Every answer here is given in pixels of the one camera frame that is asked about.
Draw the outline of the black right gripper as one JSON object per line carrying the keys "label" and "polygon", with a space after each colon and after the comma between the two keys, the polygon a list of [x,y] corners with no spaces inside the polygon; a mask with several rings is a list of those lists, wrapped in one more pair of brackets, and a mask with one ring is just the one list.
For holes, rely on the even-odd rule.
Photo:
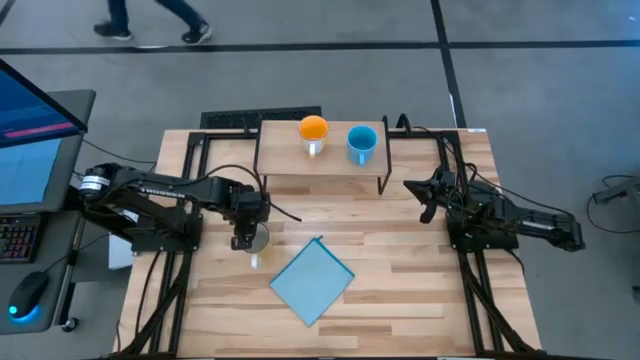
{"label": "black right gripper", "polygon": [[424,181],[405,180],[403,185],[418,199],[426,200],[419,221],[429,224],[449,193],[457,186],[456,173],[451,170],[436,169],[432,177]]}

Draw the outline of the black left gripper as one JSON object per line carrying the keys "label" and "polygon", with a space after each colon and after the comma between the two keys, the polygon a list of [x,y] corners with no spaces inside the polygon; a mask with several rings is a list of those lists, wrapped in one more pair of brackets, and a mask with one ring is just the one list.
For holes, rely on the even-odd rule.
{"label": "black left gripper", "polygon": [[260,192],[243,191],[234,196],[234,235],[231,249],[248,251],[253,245],[253,235],[259,223],[266,222],[270,213],[268,199]]}

